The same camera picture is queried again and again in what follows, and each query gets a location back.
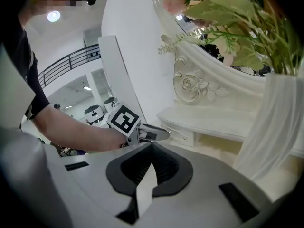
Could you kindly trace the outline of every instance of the black sleeve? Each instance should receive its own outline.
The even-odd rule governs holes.
[[[41,88],[41,85],[38,80],[38,71],[37,71],[37,59],[35,53],[33,53],[34,62],[30,67],[27,77],[27,82],[29,87],[35,92],[36,96],[31,104],[31,114],[30,119],[33,119],[41,110],[49,105],[48,99],[44,95],[44,92]]]
[[[36,94],[25,113],[33,119],[49,104],[38,81],[37,59],[30,49],[27,34],[22,29],[17,16],[9,17],[9,23],[4,23],[4,28],[3,42],[6,51],[22,78]]]

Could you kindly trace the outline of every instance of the artificial plant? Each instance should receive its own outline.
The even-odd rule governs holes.
[[[297,75],[303,53],[289,19],[274,0],[183,0],[181,11],[192,19],[210,20],[211,24],[188,34],[181,33],[171,43],[161,46],[166,53],[179,42],[215,44],[220,53],[230,57],[232,66],[253,70],[267,65],[275,73]],[[200,39],[207,34],[207,39]]]

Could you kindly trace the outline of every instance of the white wall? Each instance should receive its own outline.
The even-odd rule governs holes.
[[[107,0],[93,6],[57,8],[62,16],[51,23],[46,15],[35,16],[26,26],[31,49],[38,59],[38,72],[65,55],[83,48],[83,31],[100,25]]]
[[[139,105],[134,87],[126,71],[116,37],[103,36],[98,38],[98,43],[104,74],[114,96],[138,114],[143,123],[146,123],[147,121]]]
[[[148,123],[173,105],[174,57],[158,54],[165,31],[155,14],[152,0],[108,0],[102,36],[116,35],[117,42]]]
[[[48,66],[52,65],[66,55],[84,47],[83,33],[74,32],[53,41],[46,41],[36,49],[32,48],[38,60],[38,73],[41,73]]]
[[[73,80],[83,75],[86,75],[86,73],[88,72],[93,72],[101,68],[103,68],[101,59],[96,59],[94,61],[85,63],[81,66],[74,68],[73,70],[66,72],[59,78],[55,79],[52,83],[50,83],[43,89],[43,92],[48,98],[51,94],[53,94],[58,89],[65,86],[66,84],[72,82]]]
[[[103,94],[100,94],[100,97],[101,97],[102,101],[104,102],[105,100],[107,100],[109,98],[109,95],[107,92],[105,92]],[[72,115],[74,119],[84,122],[83,119],[85,117],[85,115],[84,115],[85,110],[95,104],[96,104],[95,99],[93,97],[90,97],[90,98],[72,106],[71,108],[64,110],[64,113],[68,114],[69,116]]]

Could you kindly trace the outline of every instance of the green leaf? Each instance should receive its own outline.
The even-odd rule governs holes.
[[[270,20],[271,22],[273,21],[270,14],[265,12],[264,10],[261,10],[258,13],[264,20]]]
[[[210,1],[202,1],[190,7],[184,14],[196,19],[216,21],[224,25],[239,21],[228,13],[228,9],[217,4],[212,4]]]
[[[235,53],[240,50],[240,45],[227,36],[224,36],[224,38],[226,39],[227,46],[226,53],[235,55]]]
[[[267,52],[265,51],[265,49],[263,47],[261,47],[260,45],[254,45],[254,50],[262,55],[266,55]]]
[[[232,12],[252,18],[255,15],[255,8],[249,0],[210,0],[215,4],[221,5]]]
[[[266,64],[269,67],[273,67],[272,63],[271,63],[271,60],[270,60],[270,58],[268,56],[264,55],[264,56],[261,57],[261,59],[262,59],[262,63],[263,64]]]
[[[297,35],[296,31],[294,30],[290,20],[286,21],[285,25],[286,34],[287,34],[287,42],[289,47],[289,53],[292,55],[293,53],[299,51],[301,53],[301,42],[299,40],[299,36]]]
[[[238,44],[241,46],[241,47],[252,47],[253,43],[250,41],[250,40],[247,40],[245,38],[238,38],[237,39],[237,42]]]
[[[249,67],[252,70],[258,71],[264,66],[262,61],[257,56],[257,53],[251,52],[245,48],[241,48],[237,52],[237,56],[234,57],[232,66]]]
[[[238,27],[237,24],[232,25],[228,28],[228,32],[234,35],[243,35],[243,31]]]

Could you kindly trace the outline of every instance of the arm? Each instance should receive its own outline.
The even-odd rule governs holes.
[[[71,149],[108,151],[126,142],[125,136],[113,128],[83,124],[51,106],[40,111],[33,123],[50,141]]]

